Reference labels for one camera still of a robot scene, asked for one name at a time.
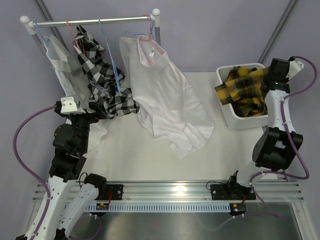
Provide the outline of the blue hanger of yellow shirt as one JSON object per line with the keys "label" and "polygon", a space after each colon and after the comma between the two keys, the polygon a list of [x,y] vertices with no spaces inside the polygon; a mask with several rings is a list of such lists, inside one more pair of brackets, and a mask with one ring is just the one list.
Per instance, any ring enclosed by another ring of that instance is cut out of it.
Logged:
{"label": "blue hanger of yellow shirt", "polygon": [[101,21],[101,19],[99,17],[97,18],[97,20],[98,20],[98,24],[99,24],[101,33],[103,35],[103,39],[104,39],[106,47],[107,47],[107,51],[109,53],[111,65],[112,65],[113,72],[114,72],[114,79],[115,79],[117,90],[118,90],[118,92],[120,94],[122,94],[123,91],[122,91],[122,87],[121,87],[121,83],[120,83],[120,77],[119,77],[119,73],[120,72],[118,71],[118,68],[116,66],[115,60],[113,58],[113,54],[112,54],[112,51],[111,51],[111,48],[110,48],[110,45],[109,45],[109,42],[108,42],[107,34],[105,33],[104,28],[102,27],[102,21]]}

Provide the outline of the light blue wire hanger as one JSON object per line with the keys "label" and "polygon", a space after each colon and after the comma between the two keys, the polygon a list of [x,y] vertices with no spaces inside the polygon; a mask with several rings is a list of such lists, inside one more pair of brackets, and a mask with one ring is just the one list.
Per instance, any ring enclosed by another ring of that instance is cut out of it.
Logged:
{"label": "light blue wire hanger", "polygon": [[[156,33],[153,31],[153,37],[156,38],[156,40],[161,44],[161,38],[160,38],[160,10],[158,8],[155,8],[151,14],[149,15],[153,15],[153,19],[155,20],[155,27],[156,27]],[[148,19],[145,17],[145,16],[141,16],[139,18],[138,21],[148,21]],[[129,31],[126,31],[125,34],[129,34],[131,35],[132,37],[135,37],[136,40],[137,40],[137,37],[139,35],[147,35],[147,34],[144,34],[144,33],[131,33]]]}

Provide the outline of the yellow black plaid shirt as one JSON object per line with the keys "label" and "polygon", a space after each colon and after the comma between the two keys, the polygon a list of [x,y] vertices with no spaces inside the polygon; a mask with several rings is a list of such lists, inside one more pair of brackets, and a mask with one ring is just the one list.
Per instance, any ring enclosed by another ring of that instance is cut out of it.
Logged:
{"label": "yellow black plaid shirt", "polygon": [[223,106],[231,104],[235,114],[241,118],[267,115],[261,86],[268,71],[267,67],[250,69],[234,66],[227,80],[214,88],[220,103]]}

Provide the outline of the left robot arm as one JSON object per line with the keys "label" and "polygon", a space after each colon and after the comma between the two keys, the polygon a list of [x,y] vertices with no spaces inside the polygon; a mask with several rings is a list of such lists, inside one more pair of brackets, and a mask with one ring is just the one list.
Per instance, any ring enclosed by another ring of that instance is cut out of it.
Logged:
{"label": "left robot arm", "polygon": [[47,182],[42,182],[45,195],[29,230],[18,236],[19,240],[66,240],[86,208],[93,200],[103,199],[108,192],[107,180],[97,174],[89,174],[76,197],[65,203],[77,182],[86,162],[90,125],[98,118],[90,113],[67,116],[54,132],[55,155]]}

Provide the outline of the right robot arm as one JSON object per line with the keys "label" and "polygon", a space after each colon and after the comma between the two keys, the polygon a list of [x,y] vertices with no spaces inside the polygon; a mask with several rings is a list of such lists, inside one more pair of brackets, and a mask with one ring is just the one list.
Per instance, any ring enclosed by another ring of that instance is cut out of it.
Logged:
{"label": "right robot arm", "polygon": [[268,125],[255,144],[252,161],[229,177],[224,195],[231,200],[254,200],[253,185],[268,174],[286,170],[303,143],[291,123],[289,102],[291,80],[304,68],[295,57],[288,60],[273,58],[267,78],[262,82],[262,93],[268,110]]}

